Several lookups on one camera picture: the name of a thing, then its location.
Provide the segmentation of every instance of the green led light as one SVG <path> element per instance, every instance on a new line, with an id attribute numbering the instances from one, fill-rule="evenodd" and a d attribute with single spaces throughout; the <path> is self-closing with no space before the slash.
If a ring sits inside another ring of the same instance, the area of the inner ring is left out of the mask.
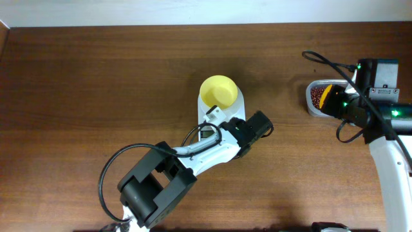
<path id="1" fill-rule="evenodd" d="M 399 111 L 397 111 L 397 110 L 392 110 L 392 116 L 396 117 L 396 116 L 398 116 L 398 115 L 400 115 Z"/>

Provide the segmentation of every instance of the white wall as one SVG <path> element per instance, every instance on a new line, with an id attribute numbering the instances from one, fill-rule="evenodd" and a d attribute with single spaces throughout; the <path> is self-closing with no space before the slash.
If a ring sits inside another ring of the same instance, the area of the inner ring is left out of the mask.
<path id="1" fill-rule="evenodd" d="M 8 26 L 410 21 L 412 0 L 0 0 Z"/>

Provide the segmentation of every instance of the black cylinder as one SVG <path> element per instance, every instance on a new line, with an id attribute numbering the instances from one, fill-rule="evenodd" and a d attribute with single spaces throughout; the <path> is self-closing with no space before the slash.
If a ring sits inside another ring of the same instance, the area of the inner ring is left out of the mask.
<path id="1" fill-rule="evenodd" d="M 153 199 L 163 190 L 163 187 L 153 177 L 148 175 L 142 183 L 132 178 L 123 188 L 122 198 L 136 217 L 143 221 L 157 209 Z"/>
<path id="2" fill-rule="evenodd" d="M 378 104 L 378 109 L 399 135 L 412 135 L 412 104 Z"/>

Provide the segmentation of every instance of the white holder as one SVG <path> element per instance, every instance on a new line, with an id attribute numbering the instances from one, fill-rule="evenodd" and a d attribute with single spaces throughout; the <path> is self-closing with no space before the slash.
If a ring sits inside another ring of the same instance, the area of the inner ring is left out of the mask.
<path id="1" fill-rule="evenodd" d="M 205 122 L 206 118 L 206 112 L 210 110 L 211 107 L 208 107 L 203 100 L 200 97 L 198 97 L 198 124 L 201 124 Z M 246 115 L 245 115 L 245 100 L 243 98 L 243 94 L 238 88 L 238 97 L 234 101 L 234 103 L 229 106 L 228 108 L 222 110 L 225 115 L 226 119 L 224 120 L 225 122 L 228 122 L 231 118 L 237 117 L 239 119 L 246 120 Z M 212 131 L 212 128 L 210 126 L 206 126 L 202 129 L 202 131 Z M 201 132 L 199 131 L 199 141 L 204 139 L 201 137 Z"/>

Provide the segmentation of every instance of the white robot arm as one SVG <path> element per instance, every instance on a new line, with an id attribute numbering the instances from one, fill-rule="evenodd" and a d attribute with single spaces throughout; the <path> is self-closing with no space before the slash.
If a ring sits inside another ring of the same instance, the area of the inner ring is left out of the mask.
<path id="1" fill-rule="evenodd" d="M 412 136 L 401 135 L 412 153 Z M 385 136 L 369 144 L 378 171 L 384 201 L 386 226 L 390 232 L 412 231 L 412 170 L 398 143 Z"/>
<path id="2" fill-rule="evenodd" d="M 236 117 L 228 119 L 217 106 L 212 107 L 205 115 L 205 122 L 191 132 L 200 130 L 202 126 L 210 126 L 215 132 L 188 146 L 170 148 L 166 142 L 156 146 L 134 144 L 114 154 L 103 169 L 99 182 L 100 203 L 105 212 L 118 222 L 129 224 L 129 231 L 147 231 L 174 209 L 197 181 L 197 175 L 217 164 L 241 158 L 255 141 L 269 136 L 274 129 L 271 121 L 260 111 L 244 121 Z M 100 183 L 117 155 L 135 147 L 152 149 L 118 183 L 124 207 L 124 219 L 120 220 L 108 211 Z M 163 188 L 151 174 L 153 170 L 163 173 L 170 183 Z"/>

